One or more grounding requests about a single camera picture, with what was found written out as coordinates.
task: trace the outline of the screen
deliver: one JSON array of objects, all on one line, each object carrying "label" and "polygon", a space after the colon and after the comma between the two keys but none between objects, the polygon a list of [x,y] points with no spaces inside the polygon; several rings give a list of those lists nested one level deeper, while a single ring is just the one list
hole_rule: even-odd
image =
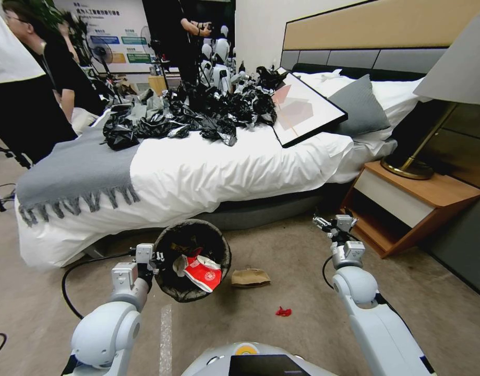
[{"label": "screen", "polygon": [[287,355],[237,355],[230,361],[230,376],[309,376]]}]

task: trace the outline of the banner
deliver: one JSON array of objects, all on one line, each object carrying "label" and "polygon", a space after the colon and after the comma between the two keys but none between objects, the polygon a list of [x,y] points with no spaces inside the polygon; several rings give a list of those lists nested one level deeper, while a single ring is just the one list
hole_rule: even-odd
[{"label": "banner", "polygon": [[[81,17],[87,24],[89,43],[106,44],[113,61],[108,69],[113,73],[149,73],[151,56],[144,45],[149,41],[141,37],[147,26],[142,0],[54,0],[59,10],[67,10]],[[94,61],[103,72],[101,64]]]}]

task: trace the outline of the lamp shade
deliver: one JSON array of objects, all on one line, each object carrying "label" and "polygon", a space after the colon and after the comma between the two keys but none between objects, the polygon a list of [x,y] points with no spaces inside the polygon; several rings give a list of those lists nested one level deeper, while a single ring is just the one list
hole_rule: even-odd
[{"label": "lamp shade", "polygon": [[480,14],[458,35],[414,93],[451,102],[480,104]]}]

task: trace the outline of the man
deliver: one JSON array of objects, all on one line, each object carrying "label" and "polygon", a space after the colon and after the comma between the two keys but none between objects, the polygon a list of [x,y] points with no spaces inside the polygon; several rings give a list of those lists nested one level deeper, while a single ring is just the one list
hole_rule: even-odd
[{"label": "man", "polygon": [[9,29],[39,56],[66,119],[80,134],[104,111],[99,95],[66,47],[46,40],[46,27],[30,8],[17,1],[4,1],[2,7]]},{"label": "man", "polygon": [[37,163],[76,137],[44,71],[0,17],[0,139]]},{"label": "man", "polygon": [[165,20],[160,24],[163,29],[159,32],[164,52],[179,68],[181,80],[195,85],[199,51],[191,44],[189,35],[207,38],[210,35],[210,22],[188,20],[180,0],[166,0],[164,10]]}]

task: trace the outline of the white duvet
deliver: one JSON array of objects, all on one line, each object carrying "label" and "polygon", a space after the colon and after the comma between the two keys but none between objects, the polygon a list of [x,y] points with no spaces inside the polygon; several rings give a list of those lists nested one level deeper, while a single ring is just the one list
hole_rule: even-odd
[{"label": "white duvet", "polygon": [[130,176],[141,201],[118,200],[113,209],[101,198],[101,210],[28,227],[16,213],[20,252],[30,266],[63,266],[100,238],[124,230],[165,227],[224,201],[244,201],[316,189],[353,153],[348,136],[320,133],[283,149],[273,129],[237,129],[238,142],[229,147],[210,142],[198,132],[185,139],[147,139],[139,146]]}]

